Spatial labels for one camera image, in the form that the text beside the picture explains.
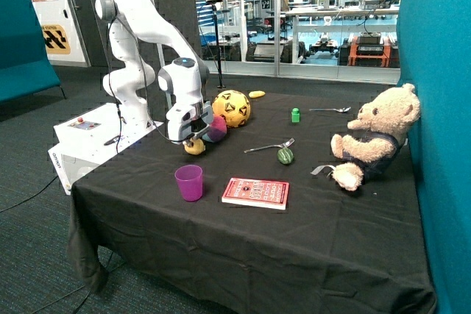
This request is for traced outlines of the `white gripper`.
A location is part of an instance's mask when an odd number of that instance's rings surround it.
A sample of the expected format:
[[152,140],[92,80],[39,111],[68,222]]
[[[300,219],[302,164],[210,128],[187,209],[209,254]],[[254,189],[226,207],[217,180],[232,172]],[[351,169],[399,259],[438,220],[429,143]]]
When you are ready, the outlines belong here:
[[167,132],[173,143],[193,148],[194,139],[209,132],[213,122],[213,109],[209,101],[194,104],[175,103],[166,113]]

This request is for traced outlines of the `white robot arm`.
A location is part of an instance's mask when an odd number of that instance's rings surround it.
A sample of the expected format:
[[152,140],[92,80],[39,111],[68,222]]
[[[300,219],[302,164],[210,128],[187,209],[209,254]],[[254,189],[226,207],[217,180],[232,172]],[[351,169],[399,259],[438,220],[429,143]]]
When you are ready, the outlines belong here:
[[[205,100],[209,69],[181,32],[166,21],[151,0],[96,0],[98,17],[109,24],[109,44],[113,56],[124,67],[103,78],[104,89],[119,102],[121,117],[127,127],[147,129],[147,101],[137,90],[157,81],[160,89],[175,97],[166,113],[168,139],[191,146],[213,122],[211,103]],[[168,46],[177,58],[154,71],[141,56],[139,41]]]

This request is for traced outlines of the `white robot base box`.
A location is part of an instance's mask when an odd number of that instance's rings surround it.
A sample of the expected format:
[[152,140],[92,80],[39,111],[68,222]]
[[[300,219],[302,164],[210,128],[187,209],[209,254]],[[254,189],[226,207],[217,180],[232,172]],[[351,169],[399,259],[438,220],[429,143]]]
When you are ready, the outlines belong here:
[[50,148],[49,157],[65,194],[78,179],[161,125],[152,119],[128,119],[123,108],[106,103],[54,126],[58,144]]

